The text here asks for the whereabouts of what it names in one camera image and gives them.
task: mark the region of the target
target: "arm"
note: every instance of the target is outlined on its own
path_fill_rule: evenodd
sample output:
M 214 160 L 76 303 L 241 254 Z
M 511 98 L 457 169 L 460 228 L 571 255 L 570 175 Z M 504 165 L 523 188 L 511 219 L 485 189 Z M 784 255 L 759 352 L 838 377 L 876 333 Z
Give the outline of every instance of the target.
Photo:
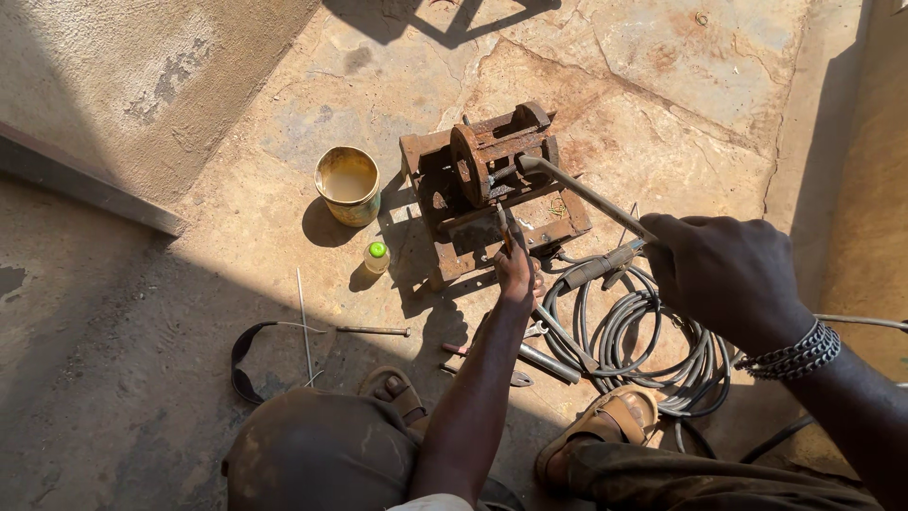
M 793 346 L 814 324 L 797 295 L 791 240 L 763 220 L 646 215 L 659 296 L 749 356 Z M 903 503 L 893 460 L 908 459 L 908 394 L 854 352 L 783 382 L 885 509 Z
M 463 367 L 432 412 L 410 483 L 410 499 L 447 493 L 476 505 L 498 451 L 508 390 L 529 314 L 534 307 L 532 264 L 515 225 L 513 253 L 495 256 L 501 294 L 477 334 Z

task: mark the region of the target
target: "green bottle cap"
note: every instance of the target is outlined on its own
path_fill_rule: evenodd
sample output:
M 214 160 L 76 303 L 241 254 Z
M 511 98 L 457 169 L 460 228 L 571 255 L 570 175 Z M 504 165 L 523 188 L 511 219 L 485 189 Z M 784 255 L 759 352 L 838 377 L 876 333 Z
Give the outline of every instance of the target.
M 378 259 L 379 257 L 384 256 L 388 252 L 388 247 L 383 244 L 381 241 L 373 241 L 369 245 L 369 253 L 372 254 L 372 257 Z

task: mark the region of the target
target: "plastic bottle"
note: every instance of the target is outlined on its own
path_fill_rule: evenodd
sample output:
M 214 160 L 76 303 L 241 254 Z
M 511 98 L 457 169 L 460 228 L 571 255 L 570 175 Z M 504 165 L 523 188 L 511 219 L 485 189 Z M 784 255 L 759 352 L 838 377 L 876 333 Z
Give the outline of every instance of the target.
M 362 253 L 362 261 L 372 273 L 382 274 L 388 269 L 391 262 L 391 253 L 388 246 L 381 241 L 375 241 L 366 247 Z

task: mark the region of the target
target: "rusty metal machine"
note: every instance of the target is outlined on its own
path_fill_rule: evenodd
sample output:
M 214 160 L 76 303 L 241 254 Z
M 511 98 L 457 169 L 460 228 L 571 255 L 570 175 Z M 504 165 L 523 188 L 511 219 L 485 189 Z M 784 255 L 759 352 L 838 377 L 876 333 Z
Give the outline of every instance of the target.
M 464 117 L 447 131 L 400 138 L 400 171 L 410 179 L 438 258 L 434 289 L 491 266 L 502 242 L 496 203 L 510 208 L 535 256 L 550 255 L 592 228 L 574 192 L 519 161 L 529 155 L 560 166 L 550 133 L 554 117 L 527 102 L 486 121 L 471 124 Z

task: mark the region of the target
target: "hand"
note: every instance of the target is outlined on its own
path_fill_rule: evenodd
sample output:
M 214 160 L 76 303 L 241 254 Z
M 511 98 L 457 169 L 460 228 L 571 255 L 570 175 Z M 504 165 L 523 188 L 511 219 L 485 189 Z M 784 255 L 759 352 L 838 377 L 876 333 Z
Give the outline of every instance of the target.
M 527 302 L 535 307 L 535 298 L 546 293 L 542 274 L 539 273 L 539 260 L 529 256 L 523 232 L 512 219 L 508 220 L 506 235 L 511 253 L 508 254 L 506 245 L 502 245 L 492 259 L 501 286 L 501 297 L 518 303 Z
M 662 301 L 748 355 L 793 346 L 814 325 L 791 240 L 768 222 L 650 214 L 640 223 L 659 238 L 643 251 Z

